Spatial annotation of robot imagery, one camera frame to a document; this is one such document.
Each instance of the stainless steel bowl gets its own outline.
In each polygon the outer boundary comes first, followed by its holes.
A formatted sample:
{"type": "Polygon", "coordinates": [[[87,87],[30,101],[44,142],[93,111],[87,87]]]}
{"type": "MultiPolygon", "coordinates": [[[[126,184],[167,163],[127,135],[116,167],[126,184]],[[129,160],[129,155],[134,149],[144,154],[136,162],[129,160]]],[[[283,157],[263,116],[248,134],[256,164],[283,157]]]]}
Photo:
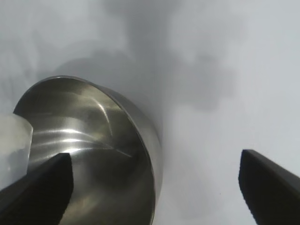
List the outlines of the stainless steel bowl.
{"type": "Polygon", "coordinates": [[[122,95],[75,77],[31,87],[15,114],[33,126],[29,170],[72,157],[74,192],[61,225],[149,225],[161,181],[155,129],[122,95]]]}

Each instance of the stainless steel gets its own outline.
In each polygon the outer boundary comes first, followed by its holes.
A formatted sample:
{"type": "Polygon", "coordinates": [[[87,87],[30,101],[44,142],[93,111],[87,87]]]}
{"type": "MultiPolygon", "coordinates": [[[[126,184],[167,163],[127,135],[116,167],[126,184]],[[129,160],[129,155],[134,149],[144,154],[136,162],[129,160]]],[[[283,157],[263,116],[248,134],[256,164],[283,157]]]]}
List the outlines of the stainless steel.
{"type": "Polygon", "coordinates": [[[31,87],[15,114],[34,133],[29,170],[60,152],[72,157],[74,193],[61,225],[149,225],[159,196],[155,129],[120,94],[74,77],[31,87]]]}

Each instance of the translucent plastic object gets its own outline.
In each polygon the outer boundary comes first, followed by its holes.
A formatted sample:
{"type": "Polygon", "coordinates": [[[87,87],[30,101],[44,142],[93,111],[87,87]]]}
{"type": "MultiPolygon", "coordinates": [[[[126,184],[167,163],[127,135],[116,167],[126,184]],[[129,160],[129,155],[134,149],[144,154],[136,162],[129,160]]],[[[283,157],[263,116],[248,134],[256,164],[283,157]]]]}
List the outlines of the translucent plastic object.
{"type": "Polygon", "coordinates": [[[0,115],[0,190],[26,175],[32,131],[26,119],[0,115]]]}

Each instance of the white table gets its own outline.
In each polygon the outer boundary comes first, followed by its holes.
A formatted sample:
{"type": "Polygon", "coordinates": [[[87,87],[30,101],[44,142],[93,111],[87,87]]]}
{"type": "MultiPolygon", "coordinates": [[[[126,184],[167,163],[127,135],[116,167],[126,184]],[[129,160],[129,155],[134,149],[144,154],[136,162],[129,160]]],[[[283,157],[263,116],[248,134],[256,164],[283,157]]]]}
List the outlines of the white table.
{"type": "Polygon", "coordinates": [[[1,113],[75,75],[152,118],[164,147],[156,225],[254,225],[252,148],[300,175],[298,0],[2,0],[1,113]]]}

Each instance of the metal bowl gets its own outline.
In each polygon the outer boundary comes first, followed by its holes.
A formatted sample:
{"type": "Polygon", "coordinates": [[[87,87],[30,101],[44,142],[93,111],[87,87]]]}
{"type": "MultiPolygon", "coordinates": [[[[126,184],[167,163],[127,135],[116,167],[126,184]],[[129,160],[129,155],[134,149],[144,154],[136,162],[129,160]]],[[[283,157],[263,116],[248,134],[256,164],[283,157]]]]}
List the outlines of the metal bowl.
{"type": "Polygon", "coordinates": [[[122,95],[75,77],[32,86],[15,114],[33,126],[29,170],[71,154],[74,192],[61,225],[149,225],[161,149],[145,116],[122,95]]]}

